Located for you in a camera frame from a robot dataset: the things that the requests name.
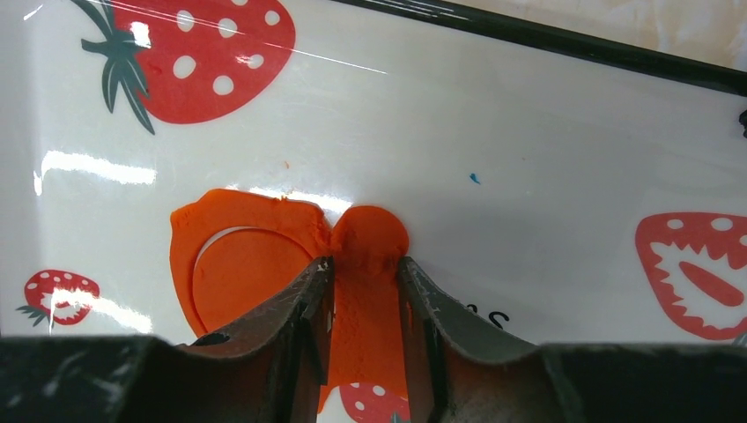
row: orange clay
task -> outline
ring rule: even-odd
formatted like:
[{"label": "orange clay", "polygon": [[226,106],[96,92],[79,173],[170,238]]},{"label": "orange clay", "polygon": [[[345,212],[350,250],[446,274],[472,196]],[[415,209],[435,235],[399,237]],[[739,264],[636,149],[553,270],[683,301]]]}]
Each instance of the orange clay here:
[{"label": "orange clay", "polygon": [[281,291],[312,257],[276,232],[243,230],[222,236],[197,260],[195,308],[208,331],[229,324]]},{"label": "orange clay", "polygon": [[[197,336],[267,300],[312,257],[331,251],[337,312],[329,383],[322,387],[319,410],[331,388],[346,383],[372,382],[407,397],[396,264],[409,238],[392,213],[352,207],[330,239],[314,205],[214,189],[175,211],[171,220],[174,287]],[[213,235],[237,226],[255,229],[224,235],[200,256]]]},{"label": "orange clay", "polygon": [[[212,275],[217,275],[216,280],[223,286],[220,290],[223,296],[211,295],[211,301],[216,302],[211,308],[215,310],[227,304],[237,305],[232,302],[235,293],[230,292],[229,285],[231,284],[237,287],[237,292],[242,292],[247,285],[251,286],[253,284],[266,284],[272,287],[271,291],[278,292],[292,281],[292,278],[285,280],[281,279],[282,277],[259,281],[245,278],[245,275],[240,274],[221,280],[226,276],[225,273],[219,268],[208,268],[210,261],[200,263],[198,268],[202,275],[198,275],[193,280],[193,270],[196,268],[200,250],[213,235],[239,226],[257,227],[289,238],[300,245],[311,257],[325,256],[329,253],[329,225],[324,220],[324,213],[319,207],[307,203],[256,196],[230,189],[210,190],[196,203],[188,204],[174,211],[171,214],[171,226],[173,233],[169,260],[171,262],[171,274],[174,278],[174,289],[177,298],[179,298],[181,309],[184,311],[184,316],[198,337],[218,327],[208,328],[197,313],[196,303],[201,304],[203,308],[208,306],[205,306],[202,300],[195,300],[193,282],[197,281],[200,285],[197,288],[198,291],[207,291],[205,287],[213,280]],[[228,254],[236,257],[237,261],[244,257],[238,250],[228,252]],[[278,256],[275,260],[277,263],[283,263],[285,259],[286,256]],[[225,263],[230,260],[230,257],[226,257],[218,263]],[[261,264],[261,261],[257,260],[255,263],[248,265],[257,266],[259,264]],[[257,303],[262,301],[260,298],[255,299]],[[212,321],[222,322],[227,316],[238,317],[246,312],[248,312],[246,308],[230,309],[226,307],[223,308],[224,315],[212,315],[211,319],[216,319]]]},{"label": "orange clay", "polygon": [[332,230],[335,303],[329,391],[354,382],[407,397],[396,266],[410,244],[402,222],[379,207],[352,207]]}]

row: green strawberry leaf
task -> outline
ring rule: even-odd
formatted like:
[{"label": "green strawberry leaf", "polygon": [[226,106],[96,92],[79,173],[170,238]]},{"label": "green strawberry leaf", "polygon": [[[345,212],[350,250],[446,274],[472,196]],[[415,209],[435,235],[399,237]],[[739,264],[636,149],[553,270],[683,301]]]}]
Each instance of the green strawberry leaf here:
[{"label": "green strawberry leaf", "polygon": [[132,82],[128,81],[128,79],[126,78],[123,78],[122,89],[124,91],[124,95],[127,96],[129,105],[132,107],[132,111],[135,112],[135,117],[148,130],[148,132],[156,135],[156,130],[153,129],[151,118],[148,116],[148,112],[145,110],[145,105],[137,97],[137,94],[135,92],[136,88],[132,86]]},{"label": "green strawberry leaf", "polygon": [[22,307],[16,308],[16,310],[20,311],[21,313],[25,315],[28,315],[29,319],[36,319],[36,321],[33,323],[34,327],[38,325],[39,323],[41,323],[41,321],[43,321],[44,319],[50,320],[49,314],[47,314],[47,312],[42,310],[41,308],[36,308],[32,306],[22,306]]},{"label": "green strawberry leaf", "polygon": [[391,423],[410,423],[409,420],[405,421],[403,418],[399,417],[399,413],[395,412],[392,416]]},{"label": "green strawberry leaf", "polygon": [[124,72],[124,77],[131,79],[132,82],[135,83],[135,88],[141,92],[146,99],[150,98],[151,94],[148,92],[148,82],[145,80],[143,68],[135,62],[135,57],[126,57],[123,67],[127,70]]},{"label": "green strawberry leaf", "polygon": [[34,328],[36,327],[37,324],[41,323],[41,321],[44,320],[45,318],[49,319],[49,316],[48,315],[40,315],[39,317],[37,317],[36,318],[36,322],[33,323]]},{"label": "green strawberry leaf", "polygon": [[109,113],[115,111],[116,92],[119,88],[120,72],[118,62],[109,58],[104,65],[104,73],[101,78],[101,89],[104,92],[104,102],[107,103]]},{"label": "green strawberry leaf", "polygon": [[734,338],[733,345],[747,346],[747,332]]},{"label": "green strawberry leaf", "polygon": [[93,21],[94,24],[101,30],[102,33],[104,33],[104,36],[109,38],[112,36],[112,27],[111,23],[107,22],[107,20],[101,16],[101,13],[96,9],[96,7],[91,4],[88,0],[71,0],[77,7],[79,7],[86,15],[88,15],[89,18]]},{"label": "green strawberry leaf", "polygon": [[115,9],[112,7],[112,2],[110,0],[101,0],[101,9],[104,10],[104,18],[112,26],[115,21]]},{"label": "green strawberry leaf", "polygon": [[150,98],[145,73],[135,60],[135,54],[143,47],[137,45],[132,33],[115,28],[115,13],[111,0],[100,0],[103,15],[90,3],[92,0],[71,1],[93,20],[106,38],[102,42],[81,40],[80,44],[83,50],[108,58],[101,77],[101,89],[109,112],[114,113],[118,85],[122,85],[135,117],[148,132],[155,135],[151,117],[148,116],[145,105],[138,95],[141,93],[145,98]]}]

